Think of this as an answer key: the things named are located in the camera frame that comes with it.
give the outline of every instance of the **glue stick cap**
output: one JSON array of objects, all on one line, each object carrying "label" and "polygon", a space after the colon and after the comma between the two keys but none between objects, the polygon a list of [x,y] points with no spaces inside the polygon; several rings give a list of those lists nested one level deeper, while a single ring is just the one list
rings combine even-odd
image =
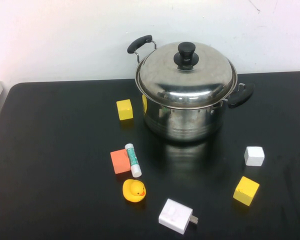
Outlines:
[{"label": "glue stick cap", "polygon": [[139,164],[135,164],[131,166],[131,173],[134,178],[138,178],[141,176],[141,169]]},{"label": "glue stick cap", "polygon": [[127,149],[130,149],[130,148],[133,148],[134,149],[134,145],[132,143],[128,143],[124,146],[124,148],[127,150]]}]

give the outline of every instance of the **black handle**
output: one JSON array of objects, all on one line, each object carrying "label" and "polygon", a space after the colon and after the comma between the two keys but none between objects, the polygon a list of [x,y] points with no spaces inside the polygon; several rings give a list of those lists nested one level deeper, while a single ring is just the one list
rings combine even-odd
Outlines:
[{"label": "black handle", "polygon": [[173,61],[179,69],[191,70],[199,62],[199,56],[195,53],[196,45],[192,42],[182,42],[178,45],[178,52],[174,55]]},{"label": "black handle", "polygon": [[138,48],[141,48],[146,43],[151,43],[152,36],[146,35],[139,37],[137,40],[134,40],[127,49],[128,54],[133,54]]},{"label": "black handle", "polygon": [[244,90],[239,92],[233,92],[228,98],[228,107],[233,109],[244,104],[254,93],[255,85],[253,83],[247,83],[244,85]]}]

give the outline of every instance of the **pot handle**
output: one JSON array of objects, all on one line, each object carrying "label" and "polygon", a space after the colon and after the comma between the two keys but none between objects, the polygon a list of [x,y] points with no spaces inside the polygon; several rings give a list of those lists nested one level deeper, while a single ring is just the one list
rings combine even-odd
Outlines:
[{"label": "pot handle", "polygon": [[139,54],[136,52],[138,48],[141,48],[143,45],[146,43],[153,43],[154,44],[154,50],[157,49],[157,43],[152,40],[152,35],[146,35],[139,37],[138,39],[134,40],[129,46],[128,49],[126,50],[128,54],[136,54],[137,61],[140,63],[140,57]]},{"label": "pot handle", "polygon": [[[242,92],[239,92],[240,86],[244,87]],[[239,107],[244,104],[254,93],[255,85],[253,83],[239,83],[238,90],[231,93],[228,99],[223,99],[227,101],[228,107],[230,109]]]}]

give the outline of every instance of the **yellow block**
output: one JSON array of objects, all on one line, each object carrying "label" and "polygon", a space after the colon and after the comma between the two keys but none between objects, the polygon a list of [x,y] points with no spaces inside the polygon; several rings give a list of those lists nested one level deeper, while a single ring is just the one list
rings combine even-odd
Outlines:
[{"label": "yellow block", "polygon": [[118,108],[120,121],[134,118],[130,99],[117,101],[116,107]]},{"label": "yellow block", "polygon": [[250,206],[259,186],[259,183],[243,176],[238,186],[235,188],[233,198],[247,206]]},{"label": "yellow block", "polygon": [[147,97],[142,94],[142,104],[143,104],[143,112],[147,112],[148,103],[147,103]]}]

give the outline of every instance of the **glue stick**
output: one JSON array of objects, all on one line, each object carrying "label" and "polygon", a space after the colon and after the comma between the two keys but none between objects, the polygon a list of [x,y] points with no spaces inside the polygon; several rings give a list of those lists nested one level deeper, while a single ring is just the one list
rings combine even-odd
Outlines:
[{"label": "glue stick", "polygon": [[124,146],[124,148],[128,154],[132,176],[134,178],[140,177],[142,173],[136,156],[134,145],[132,143],[128,143],[127,145]]}]

